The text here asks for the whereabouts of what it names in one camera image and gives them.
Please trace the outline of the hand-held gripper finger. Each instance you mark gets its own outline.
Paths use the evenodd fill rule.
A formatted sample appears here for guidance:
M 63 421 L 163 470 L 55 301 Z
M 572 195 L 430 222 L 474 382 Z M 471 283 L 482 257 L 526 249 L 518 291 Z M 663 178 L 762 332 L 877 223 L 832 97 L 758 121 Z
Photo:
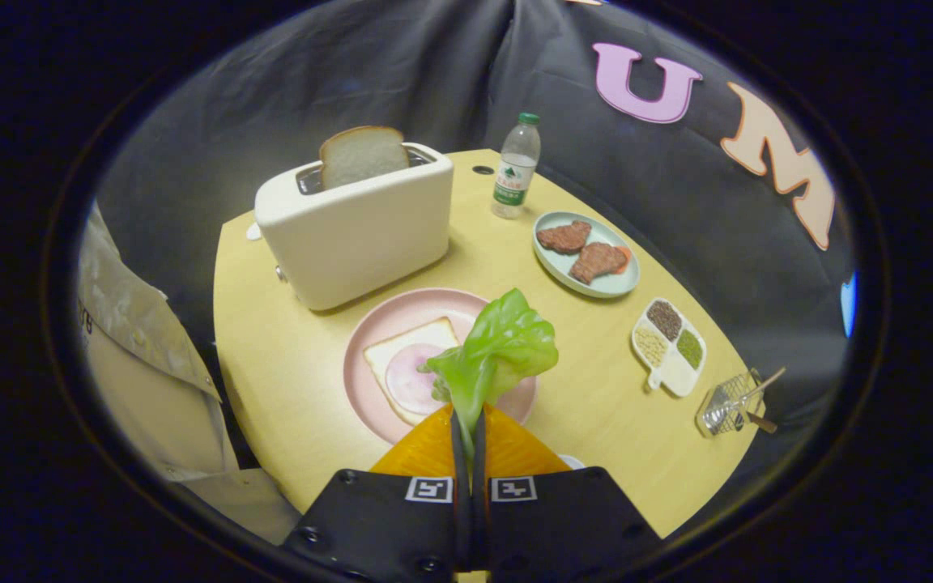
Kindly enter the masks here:
M 453 582 L 470 554 L 471 494 L 456 413 L 445 406 L 399 441 L 436 429 L 451 469 L 341 469 L 282 542 L 282 549 L 344 582 Z
M 490 582 L 618 582 L 662 549 L 607 469 L 570 467 L 497 407 L 471 477 L 473 562 Z

